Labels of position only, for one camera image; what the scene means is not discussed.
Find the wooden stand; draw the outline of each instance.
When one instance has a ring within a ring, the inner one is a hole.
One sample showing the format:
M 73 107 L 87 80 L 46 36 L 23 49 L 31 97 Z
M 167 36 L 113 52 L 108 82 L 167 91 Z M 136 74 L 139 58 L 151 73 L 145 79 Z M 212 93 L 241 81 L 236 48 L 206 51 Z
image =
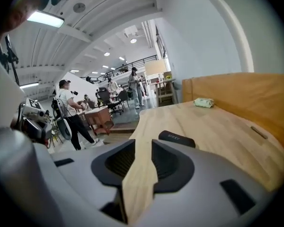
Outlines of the wooden stand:
M 174 80 L 175 79 L 168 79 L 168 80 L 163 80 L 163 81 L 151 84 L 151 85 L 155 85 L 156 87 L 157 107 L 160 106 L 160 103 L 162 103 L 162 98 L 165 98 L 165 97 L 171 97 L 173 104 L 178 103 L 176 91 L 175 91 L 174 84 L 173 84 Z M 168 93 L 168 94 L 166 93 L 167 85 L 169 85 L 171 89 L 171 93 Z
M 95 108 L 84 113 L 87 123 L 92 128 L 95 135 L 99 133 L 110 134 L 110 128 L 114 126 L 112 118 L 109 114 L 107 106 L 101 108 Z

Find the green cloth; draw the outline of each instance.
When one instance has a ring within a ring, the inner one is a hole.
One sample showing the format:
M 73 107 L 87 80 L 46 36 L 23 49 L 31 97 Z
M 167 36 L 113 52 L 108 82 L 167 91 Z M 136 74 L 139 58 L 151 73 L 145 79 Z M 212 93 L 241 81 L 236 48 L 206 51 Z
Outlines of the green cloth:
M 194 104 L 198 107 L 211 108 L 213 106 L 213 99 L 210 98 L 197 98 Z

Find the white backdrop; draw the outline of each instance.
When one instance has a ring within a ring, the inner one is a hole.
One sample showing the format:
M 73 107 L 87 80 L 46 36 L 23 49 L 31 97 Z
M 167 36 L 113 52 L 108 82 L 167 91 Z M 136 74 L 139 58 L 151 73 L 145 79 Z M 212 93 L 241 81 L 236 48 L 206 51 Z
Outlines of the white backdrop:
M 99 89 L 98 85 L 91 84 L 87 82 L 85 79 L 81 79 L 80 77 L 77 77 L 76 75 L 67 72 L 66 75 L 63 77 L 64 80 L 71 81 L 70 83 L 70 91 L 78 92 L 78 95 L 74 95 L 74 101 L 80 101 L 84 99 L 84 95 L 87 94 L 92 101 L 97 101 L 96 98 L 96 92 L 97 89 Z M 59 94 L 59 82 L 55 85 L 56 88 L 56 94 Z

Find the sneaker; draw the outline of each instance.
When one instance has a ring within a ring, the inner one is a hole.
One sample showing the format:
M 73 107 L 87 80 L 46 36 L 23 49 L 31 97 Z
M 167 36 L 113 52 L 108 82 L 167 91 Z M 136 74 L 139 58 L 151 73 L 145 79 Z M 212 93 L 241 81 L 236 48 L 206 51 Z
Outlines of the sneaker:
M 96 145 L 99 142 L 99 138 L 95 138 L 94 140 L 95 140 L 95 142 L 91 143 L 92 146 Z

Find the black cap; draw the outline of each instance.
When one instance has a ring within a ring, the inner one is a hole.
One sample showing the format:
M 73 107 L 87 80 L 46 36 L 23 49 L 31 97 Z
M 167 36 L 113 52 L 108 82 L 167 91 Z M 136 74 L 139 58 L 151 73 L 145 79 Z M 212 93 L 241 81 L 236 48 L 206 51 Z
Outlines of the black cap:
M 59 82 L 59 88 L 61 88 L 62 86 L 64 86 L 65 84 L 68 84 L 68 83 L 70 83 L 71 81 L 68 81 L 68 80 L 61 80 L 60 82 Z

